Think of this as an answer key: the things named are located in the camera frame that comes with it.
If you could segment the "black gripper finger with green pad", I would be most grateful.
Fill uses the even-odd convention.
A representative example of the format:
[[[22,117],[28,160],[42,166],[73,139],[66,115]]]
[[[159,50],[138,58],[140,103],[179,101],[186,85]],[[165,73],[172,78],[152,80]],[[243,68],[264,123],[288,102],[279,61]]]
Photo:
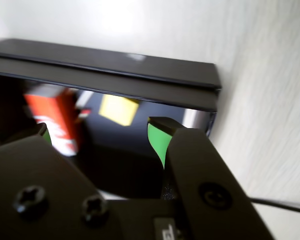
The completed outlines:
[[[189,239],[272,239],[203,130],[187,128],[169,117],[151,116],[147,136],[164,164]]]
[[[119,221],[45,123],[0,146],[0,240],[121,240]]]

